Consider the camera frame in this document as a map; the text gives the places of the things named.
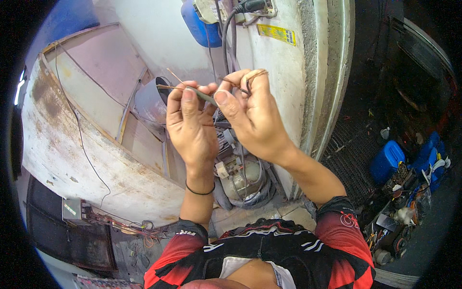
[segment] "red and black shirt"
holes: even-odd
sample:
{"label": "red and black shirt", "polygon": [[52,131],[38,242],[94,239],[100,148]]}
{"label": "red and black shirt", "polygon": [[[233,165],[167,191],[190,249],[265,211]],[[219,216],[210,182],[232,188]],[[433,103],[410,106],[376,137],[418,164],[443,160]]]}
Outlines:
{"label": "red and black shirt", "polygon": [[297,288],[370,288],[371,253],[347,197],[318,210],[314,233],[293,221],[259,219],[208,244],[205,228],[181,220],[178,232],[145,274],[145,288],[178,288],[218,278],[228,256],[260,258],[289,270]]}

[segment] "drain grate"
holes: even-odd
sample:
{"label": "drain grate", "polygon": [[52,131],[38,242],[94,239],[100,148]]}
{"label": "drain grate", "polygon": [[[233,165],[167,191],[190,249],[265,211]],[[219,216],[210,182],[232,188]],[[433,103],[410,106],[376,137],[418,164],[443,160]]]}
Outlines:
{"label": "drain grate", "polygon": [[369,174],[369,164],[381,148],[377,143],[378,134],[373,133],[377,131],[373,120],[343,120],[339,116],[320,160],[342,181],[355,207],[360,206],[376,189]]}

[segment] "forearm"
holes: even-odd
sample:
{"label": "forearm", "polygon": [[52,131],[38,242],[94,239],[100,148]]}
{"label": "forearm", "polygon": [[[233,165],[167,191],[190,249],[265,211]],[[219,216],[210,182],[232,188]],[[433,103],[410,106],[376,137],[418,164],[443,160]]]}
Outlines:
{"label": "forearm", "polygon": [[[196,193],[207,194],[213,189],[213,166],[186,167],[186,184]],[[213,194],[196,195],[187,188],[184,192],[180,218],[201,224],[208,230],[212,216]]]}
{"label": "forearm", "polygon": [[328,168],[295,146],[283,153],[278,165],[294,177],[307,198],[318,207],[335,196],[347,195],[341,181]]}

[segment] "white undershirt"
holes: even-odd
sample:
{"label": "white undershirt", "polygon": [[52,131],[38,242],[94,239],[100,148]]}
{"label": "white undershirt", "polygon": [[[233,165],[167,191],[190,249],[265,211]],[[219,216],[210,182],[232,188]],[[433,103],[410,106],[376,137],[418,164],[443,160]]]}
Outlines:
{"label": "white undershirt", "polygon": [[[220,278],[225,279],[231,275],[234,271],[241,268],[247,264],[250,258],[241,258],[241,257],[226,257],[223,259],[223,266],[221,267]],[[282,288],[283,289],[295,289],[295,283],[293,281],[292,275],[289,270],[276,265],[273,261],[266,261],[270,263],[274,270],[276,270],[282,279]]]}

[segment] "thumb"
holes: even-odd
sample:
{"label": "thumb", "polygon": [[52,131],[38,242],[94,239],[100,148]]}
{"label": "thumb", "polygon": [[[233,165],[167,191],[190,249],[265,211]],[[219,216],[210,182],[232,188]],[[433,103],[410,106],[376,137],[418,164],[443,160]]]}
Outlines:
{"label": "thumb", "polygon": [[197,99],[196,93],[192,89],[183,90],[183,96],[181,97],[181,114],[183,115],[183,121],[185,123],[194,122],[197,120],[199,112],[199,100]]}
{"label": "thumb", "polygon": [[231,123],[234,130],[249,130],[251,123],[239,101],[226,90],[218,90],[213,98],[218,104],[223,115]]}

